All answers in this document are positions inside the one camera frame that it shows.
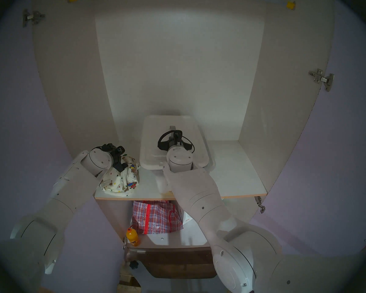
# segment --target woven plastic bag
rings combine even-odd
[[[132,224],[138,234],[171,233],[183,229],[175,205],[168,200],[133,201]]]

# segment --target metal hinge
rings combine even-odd
[[[260,208],[260,213],[263,213],[266,207],[262,205],[262,198],[260,196],[255,196],[255,200]]]
[[[325,86],[325,90],[326,91],[330,91],[332,84],[333,84],[333,79],[334,79],[334,74],[330,73],[329,76],[324,77],[323,76],[323,71],[321,69],[317,69],[316,71],[309,71],[309,75],[311,75],[312,77],[314,77],[314,81],[316,83],[320,83],[323,82],[324,86]]]
[[[27,9],[23,10],[23,27],[27,26],[27,22],[31,21],[33,25],[38,24],[45,17],[44,14],[41,14],[39,11],[33,11],[33,13],[29,13]]]

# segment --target lavender wall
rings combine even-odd
[[[16,0],[0,21],[0,241],[47,200],[71,157],[46,101],[32,43]],[[43,286],[59,293],[115,292],[122,243],[92,198],[65,232],[65,245]]]
[[[339,1],[326,73],[286,166],[252,224],[285,253],[346,255],[366,245],[366,25]]]

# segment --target cable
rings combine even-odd
[[[194,153],[194,151],[195,151],[195,146],[194,146],[194,144],[192,143],[192,141],[190,141],[187,137],[185,137],[185,136],[182,136],[182,137],[184,137],[186,140],[188,140],[190,143],[191,143],[191,145],[194,147],[194,150],[191,152],[191,153]]]

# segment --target yellow bottle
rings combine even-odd
[[[126,237],[133,246],[138,246],[138,244],[140,243],[140,239],[138,238],[137,231],[132,228],[127,229]]]

